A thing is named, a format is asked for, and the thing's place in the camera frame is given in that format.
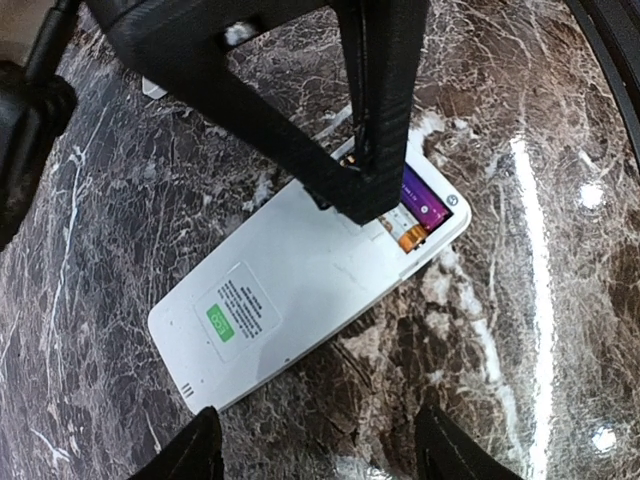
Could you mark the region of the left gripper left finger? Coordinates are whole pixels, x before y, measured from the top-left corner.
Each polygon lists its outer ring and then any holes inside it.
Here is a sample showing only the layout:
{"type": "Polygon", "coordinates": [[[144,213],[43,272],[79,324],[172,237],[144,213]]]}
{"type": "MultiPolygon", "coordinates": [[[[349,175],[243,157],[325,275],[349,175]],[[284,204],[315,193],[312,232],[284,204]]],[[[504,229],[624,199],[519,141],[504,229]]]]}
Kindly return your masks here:
{"type": "Polygon", "coordinates": [[[214,407],[201,410],[131,480],[224,478],[222,428],[214,407]]]}

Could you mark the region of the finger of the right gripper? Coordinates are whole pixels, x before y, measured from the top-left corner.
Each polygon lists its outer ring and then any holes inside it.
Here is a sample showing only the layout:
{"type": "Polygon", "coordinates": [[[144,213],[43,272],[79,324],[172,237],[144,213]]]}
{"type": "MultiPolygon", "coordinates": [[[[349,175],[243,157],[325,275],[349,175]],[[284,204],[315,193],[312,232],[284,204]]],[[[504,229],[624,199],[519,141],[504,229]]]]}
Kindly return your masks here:
{"type": "Polygon", "coordinates": [[[91,1],[120,60],[287,170],[321,202],[363,225],[400,199],[400,154],[375,139],[386,59],[400,18],[394,1],[331,1],[342,34],[355,119],[355,161],[343,166],[227,65],[228,29],[258,33],[324,7],[322,1],[91,1]]]}
{"type": "Polygon", "coordinates": [[[428,1],[339,1],[355,133],[353,168],[375,199],[400,197],[428,1]]]}

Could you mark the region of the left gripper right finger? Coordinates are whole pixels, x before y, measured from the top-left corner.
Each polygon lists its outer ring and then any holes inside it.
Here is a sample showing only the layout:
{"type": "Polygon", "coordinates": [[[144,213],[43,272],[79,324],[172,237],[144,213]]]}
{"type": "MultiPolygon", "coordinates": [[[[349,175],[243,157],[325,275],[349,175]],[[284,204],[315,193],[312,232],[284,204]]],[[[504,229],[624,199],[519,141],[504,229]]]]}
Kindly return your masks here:
{"type": "Polygon", "coordinates": [[[414,425],[419,479],[521,479],[486,453],[438,406],[423,405],[414,425]]]}

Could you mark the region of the blue battery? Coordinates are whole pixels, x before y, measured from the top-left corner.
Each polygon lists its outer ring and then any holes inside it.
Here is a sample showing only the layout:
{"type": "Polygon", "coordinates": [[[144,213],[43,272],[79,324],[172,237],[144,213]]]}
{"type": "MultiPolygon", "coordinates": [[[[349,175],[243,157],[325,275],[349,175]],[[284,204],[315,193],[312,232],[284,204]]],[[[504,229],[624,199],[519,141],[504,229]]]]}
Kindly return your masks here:
{"type": "Polygon", "coordinates": [[[408,164],[404,167],[401,202],[428,233],[452,216],[445,203],[408,164]]]}

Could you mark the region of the white remote control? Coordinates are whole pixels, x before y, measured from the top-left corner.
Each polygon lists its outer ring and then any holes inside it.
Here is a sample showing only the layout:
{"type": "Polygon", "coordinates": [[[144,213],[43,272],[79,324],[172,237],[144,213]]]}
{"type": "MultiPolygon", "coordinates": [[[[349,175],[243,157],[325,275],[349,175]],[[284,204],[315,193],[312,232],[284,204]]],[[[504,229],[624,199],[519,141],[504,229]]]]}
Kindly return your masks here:
{"type": "Polygon", "coordinates": [[[409,143],[406,162],[452,216],[405,254],[289,182],[154,306],[148,328],[188,409],[225,409],[335,335],[468,227],[469,203],[409,143]]]}

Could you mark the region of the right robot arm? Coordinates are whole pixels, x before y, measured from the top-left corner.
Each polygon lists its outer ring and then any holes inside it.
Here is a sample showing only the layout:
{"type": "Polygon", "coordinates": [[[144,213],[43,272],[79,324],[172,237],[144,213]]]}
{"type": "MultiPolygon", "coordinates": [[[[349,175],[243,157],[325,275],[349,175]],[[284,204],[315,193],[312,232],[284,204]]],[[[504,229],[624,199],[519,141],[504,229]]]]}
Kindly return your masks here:
{"type": "MultiPolygon", "coordinates": [[[[24,64],[1,62],[1,241],[17,234],[55,140],[77,104],[57,74],[79,3],[54,1],[24,64]]],[[[363,225],[400,200],[425,1],[334,1],[349,81],[355,158],[332,159],[227,67],[226,33],[258,36],[317,1],[92,1],[120,60],[299,180],[314,200],[363,225]]]]}

